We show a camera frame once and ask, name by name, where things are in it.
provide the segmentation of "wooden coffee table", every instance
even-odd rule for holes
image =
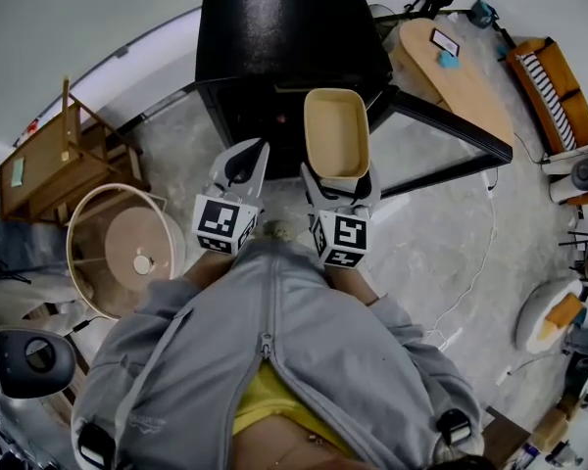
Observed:
[[[442,52],[430,38],[439,29],[460,45],[460,67],[444,69],[438,64]],[[431,101],[458,117],[474,123],[509,146],[514,145],[510,116],[474,63],[466,44],[447,26],[428,19],[415,19],[399,28],[400,43],[392,52]]]

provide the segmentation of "chair leg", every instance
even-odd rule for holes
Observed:
[[[570,235],[586,235],[588,237],[588,233],[584,233],[583,231],[567,231]]]
[[[574,241],[574,242],[560,242],[558,245],[559,246],[577,246],[579,244],[587,245],[588,244],[588,240],[577,240],[577,241]]]

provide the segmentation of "small blue object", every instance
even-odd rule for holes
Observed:
[[[442,51],[438,56],[438,65],[447,70],[456,70],[460,67],[460,58],[449,51]]]
[[[499,45],[499,47],[497,47],[497,54],[499,54],[499,56],[502,58],[505,58],[508,55],[508,52],[510,52],[510,47],[505,44]]]
[[[579,313],[577,313],[577,316],[575,317],[575,319],[571,323],[581,327],[583,325],[583,323],[586,321],[587,314],[588,314],[588,308],[586,308],[586,307],[582,308],[579,311]]]

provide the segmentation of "orange sofa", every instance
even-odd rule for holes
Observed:
[[[588,145],[588,104],[558,43],[548,37],[530,38],[506,60],[544,129],[546,152],[554,155]]]

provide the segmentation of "fabric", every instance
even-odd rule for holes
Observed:
[[[551,115],[553,125],[560,135],[560,139],[562,139],[564,149],[568,152],[574,150],[577,148],[577,143],[575,142],[572,128],[568,122],[564,108],[560,103],[560,97],[551,82],[551,78],[547,75],[535,54],[531,53],[518,56],[518,59],[529,78],[531,78],[534,87],[540,92],[545,106]]]
[[[269,362],[374,467],[447,457],[435,425],[450,408],[471,426],[460,449],[481,453],[479,404],[453,363],[392,299],[365,306],[331,289],[317,259],[298,244],[253,241],[203,292],[153,282],[96,355],[73,408],[74,449],[91,422],[116,441],[116,465],[230,468],[235,412]]]
[[[563,98],[569,92],[579,89],[579,84],[568,67],[568,63],[556,42],[551,42],[546,47],[536,52],[536,57],[542,67],[549,72],[559,98]]]
[[[291,419],[329,441],[344,454],[351,454],[344,441],[287,388],[268,362],[264,362],[239,403],[233,435],[274,414]]]
[[[588,103],[583,93],[577,91],[564,99],[562,108],[575,135],[577,146],[588,145]]]

